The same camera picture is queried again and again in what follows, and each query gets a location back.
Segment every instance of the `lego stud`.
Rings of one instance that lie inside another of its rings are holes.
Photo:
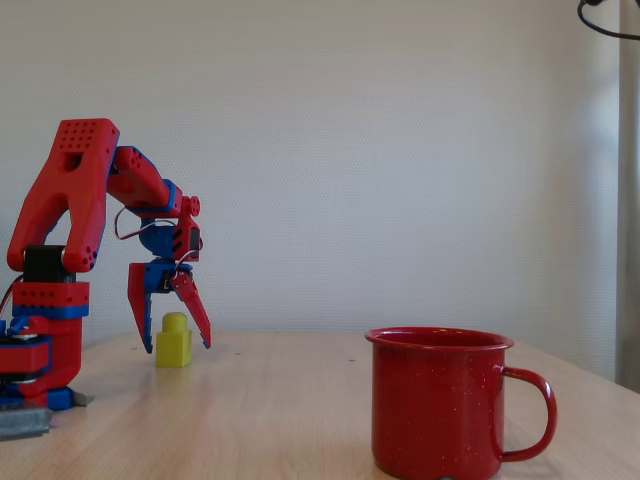
[[[187,316],[184,313],[167,313],[162,317],[163,333],[180,333],[187,331]]]

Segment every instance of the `red mug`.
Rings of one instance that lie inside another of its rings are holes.
[[[376,465],[406,480],[487,480],[502,462],[529,460],[547,448],[558,411],[540,375],[506,367],[513,340],[452,328],[371,330],[372,449]],[[504,452],[504,377],[535,385],[547,403],[542,439]]]

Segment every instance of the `blue bracket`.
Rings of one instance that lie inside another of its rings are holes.
[[[158,214],[159,217],[162,216],[163,213],[167,213],[170,212],[171,210],[173,210],[173,206],[176,202],[176,192],[177,192],[177,187],[176,185],[171,181],[171,180],[167,180],[166,178],[162,179],[162,181],[164,182],[164,184],[169,187],[169,202],[167,203],[166,206],[164,207],[153,207],[153,208],[128,208],[127,210],[129,210],[131,213],[135,213],[136,215],[139,213],[153,213],[153,214]]]

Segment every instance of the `electrical wire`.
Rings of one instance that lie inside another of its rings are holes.
[[[606,35],[607,37],[620,38],[622,40],[640,41],[640,35],[629,35],[628,33],[612,32],[610,30],[605,30],[604,28],[599,27],[594,23],[591,23],[589,20],[585,18],[584,12],[582,11],[585,5],[586,5],[585,1],[580,0],[580,5],[578,5],[578,17],[580,17],[580,20],[582,20],[582,23],[584,23],[590,29],[595,30],[598,33],[601,33],[602,35]]]
[[[178,276],[178,269],[184,262],[187,261],[187,258],[189,258],[194,253],[198,253],[200,250],[202,250],[202,240],[200,241],[200,248],[198,248],[198,250],[189,250],[182,257],[180,257],[180,260],[178,260],[178,262],[176,263],[176,272],[173,274],[173,278],[171,278],[171,280],[176,279],[176,277]]]
[[[9,285],[9,288],[7,288],[7,291],[4,293],[4,296],[2,297],[2,301],[0,302],[0,318],[2,318],[2,314],[4,313],[4,309],[7,308],[7,304],[9,303],[9,300],[11,299],[11,296],[13,295],[13,286],[22,281],[22,278],[24,277],[23,274],[20,274],[16,277],[16,279],[11,282],[11,285]]]
[[[131,238],[131,237],[135,237],[136,235],[140,235],[142,232],[144,232],[147,228],[150,228],[154,225],[158,225],[158,224],[165,224],[165,225],[171,225],[172,227],[175,227],[176,224],[173,223],[171,220],[163,220],[163,219],[159,219],[159,220],[154,220],[153,222],[149,222],[147,223],[144,227],[140,228],[139,230],[136,230],[134,232],[131,233],[127,233],[126,235],[120,235],[120,233],[118,232],[118,218],[120,218],[120,215],[122,214],[122,212],[124,212],[127,209],[127,207],[123,207],[118,214],[116,215],[116,218],[114,220],[114,231],[116,234],[116,238],[118,240],[126,240],[127,238]]]

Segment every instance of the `mug handle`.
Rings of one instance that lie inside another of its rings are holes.
[[[503,462],[521,462],[523,460],[529,460],[540,455],[544,449],[549,446],[553,439],[553,435],[556,432],[556,425],[558,424],[558,405],[556,404],[556,397],[553,394],[551,385],[549,385],[547,381],[537,373],[533,373],[529,370],[523,370],[521,368],[503,367],[502,375],[505,377],[515,378],[517,380],[523,380],[534,385],[538,390],[540,390],[540,393],[542,393],[542,396],[547,403],[547,428],[540,441],[532,447],[525,448],[524,450],[502,453]]]

